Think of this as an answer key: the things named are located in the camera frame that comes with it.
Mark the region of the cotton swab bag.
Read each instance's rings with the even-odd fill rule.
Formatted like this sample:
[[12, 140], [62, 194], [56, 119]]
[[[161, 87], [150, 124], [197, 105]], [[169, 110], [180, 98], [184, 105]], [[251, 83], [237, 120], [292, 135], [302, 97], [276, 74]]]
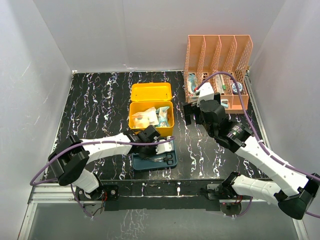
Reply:
[[158, 124], [156, 125], [156, 127], [165, 128], [165, 127], [171, 126], [170, 121], [169, 121], [169, 117], [168, 117], [169, 109], [170, 109], [169, 106], [163, 106], [163, 107], [156, 109], [156, 115], [158, 118]]

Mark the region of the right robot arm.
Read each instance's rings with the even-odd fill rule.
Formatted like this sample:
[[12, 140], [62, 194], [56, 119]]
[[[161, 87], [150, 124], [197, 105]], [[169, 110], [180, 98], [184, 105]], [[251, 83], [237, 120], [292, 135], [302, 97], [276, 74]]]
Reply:
[[222, 147], [248, 160], [271, 180], [262, 181], [232, 172], [210, 193], [233, 199], [250, 196], [274, 204], [289, 217], [301, 220], [320, 187], [315, 173], [310, 176], [293, 170], [253, 136], [253, 130], [226, 117], [224, 107], [217, 100], [218, 93], [200, 91], [197, 101], [197, 123]]

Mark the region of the blue divided tray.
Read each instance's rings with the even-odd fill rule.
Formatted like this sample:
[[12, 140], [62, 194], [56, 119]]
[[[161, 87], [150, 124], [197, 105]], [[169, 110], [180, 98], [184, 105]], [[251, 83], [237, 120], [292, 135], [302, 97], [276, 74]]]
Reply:
[[172, 136], [161, 137], [160, 144], [145, 146], [138, 153], [132, 153], [132, 166], [135, 171], [158, 171], [177, 166], [177, 154]]

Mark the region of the black handled scissors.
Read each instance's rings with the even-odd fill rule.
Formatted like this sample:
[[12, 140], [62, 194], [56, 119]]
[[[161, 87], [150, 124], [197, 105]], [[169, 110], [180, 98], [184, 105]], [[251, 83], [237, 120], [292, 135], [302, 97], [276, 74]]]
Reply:
[[156, 158], [147, 157], [146, 160], [154, 163], [166, 163], [169, 166], [174, 164], [173, 155], [171, 153], [167, 153], [163, 157], [156, 157]]

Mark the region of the cotton ball bag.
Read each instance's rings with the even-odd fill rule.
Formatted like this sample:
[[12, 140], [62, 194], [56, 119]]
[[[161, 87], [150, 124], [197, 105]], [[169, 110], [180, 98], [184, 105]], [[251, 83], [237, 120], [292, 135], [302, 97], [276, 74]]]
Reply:
[[155, 107], [151, 107], [145, 111], [134, 113], [131, 118], [132, 127], [134, 129], [144, 129], [150, 125], [157, 126], [159, 124], [159, 119]]

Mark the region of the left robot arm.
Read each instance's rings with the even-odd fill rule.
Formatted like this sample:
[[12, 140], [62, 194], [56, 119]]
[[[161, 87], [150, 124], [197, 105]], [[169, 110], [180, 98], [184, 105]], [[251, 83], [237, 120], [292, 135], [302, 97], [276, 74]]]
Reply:
[[161, 135], [153, 123], [98, 139], [70, 135], [51, 153], [48, 163], [60, 186], [73, 185], [89, 199], [99, 200], [108, 194], [99, 177], [86, 170], [86, 165], [126, 155], [132, 157], [132, 166], [139, 172], [174, 168], [178, 163], [174, 139], [174, 136]]

